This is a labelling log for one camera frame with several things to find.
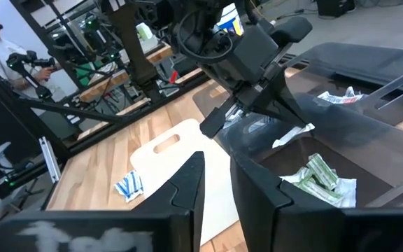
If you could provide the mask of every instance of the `red object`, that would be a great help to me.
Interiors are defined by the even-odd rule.
[[[177,72],[177,71],[174,71],[174,72],[172,73],[172,76],[171,76],[171,79],[169,80],[169,82],[170,82],[171,84],[174,84],[177,77],[178,77],[178,72]]]

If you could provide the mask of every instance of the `wooden table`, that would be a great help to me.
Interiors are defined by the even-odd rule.
[[[294,73],[296,71],[288,69],[286,76]],[[126,204],[124,197],[114,190],[113,185],[133,170],[129,159],[140,146],[183,120],[194,118],[201,122],[204,119],[192,97],[209,85],[217,84],[212,80],[208,81],[71,158],[47,210],[130,210],[140,204],[144,200],[143,197]],[[220,86],[215,89],[217,93],[224,91]],[[201,251],[247,251],[240,222],[207,242],[201,247]]]
[[[167,57],[172,56],[172,54],[173,53],[172,53],[172,49],[171,49],[170,45],[165,45],[163,48],[161,48],[158,51],[147,56],[147,59],[150,63],[155,64]],[[113,68],[109,69],[107,71],[107,73],[110,71],[113,71],[117,68],[114,63],[111,63],[111,64],[113,65]],[[98,81],[102,77],[103,76],[101,74],[95,74],[91,78],[89,85],[91,85],[91,83]],[[98,83],[94,87],[91,87],[88,90],[85,90],[84,92],[82,92],[80,94],[80,100],[82,100],[84,102],[90,102],[90,101],[94,100],[95,98],[101,96],[107,90],[112,90],[112,89],[116,88],[117,86],[122,85],[123,83],[127,82],[128,80],[129,80],[128,73],[125,70],[120,70],[119,72],[114,73],[112,78],[108,78],[108,79]]]

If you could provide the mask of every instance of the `man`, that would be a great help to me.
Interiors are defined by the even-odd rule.
[[[23,48],[21,48],[18,45],[15,45],[14,43],[11,43],[10,41],[7,41],[5,39],[2,39],[0,37],[0,76],[2,78],[5,78],[9,80],[9,82],[12,84],[12,86],[15,88],[15,90],[18,90],[25,95],[33,98],[38,98],[34,87],[29,85],[27,80],[25,80],[19,73],[16,71],[12,70],[7,66],[6,60],[8,59],[9,55],[12,53],[20,53],[20,54],[26,54],[27,51]],[[53,72],[53,68],[51,67],[46,67],[46,68],[32,68],[30,66],[25,66],[26,70],[41,84],[47,87],[52,95],[54,96],[55,93],[61,92],[62,91],[53,85],[48,85],[47,81],[50,78],[51,73]]]

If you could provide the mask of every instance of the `blue and white packet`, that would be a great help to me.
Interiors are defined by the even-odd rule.
[[[136,171],[131,171],[115,184],[115,189],[125,197],[126,202],[144,193],[143,182]]]

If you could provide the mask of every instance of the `floor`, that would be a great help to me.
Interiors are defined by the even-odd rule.
[[[381,0],[379,3],[393,4],[396,1],[399,0]],[[310,0],[271,0],[264,4],[261,13],[268,20],[275,20],[281,15],[300,8],[313,10],[316,5],[312,4]],[[289,53],[298,55],[325,42],[403,48],[403,5],[385,8],[357,8],[352,13],[333,20],[324,20],[315,14],[303,16],[311,22],[313,31],[301,43],[294,45]],[[30,198],[25,207],[31,210],[37,209],[43,203],[51,187],[48,175],[42,176],[35,189],[45,189],[45,192]],[[0,216],[5,211],[7,209],[2,209]]]

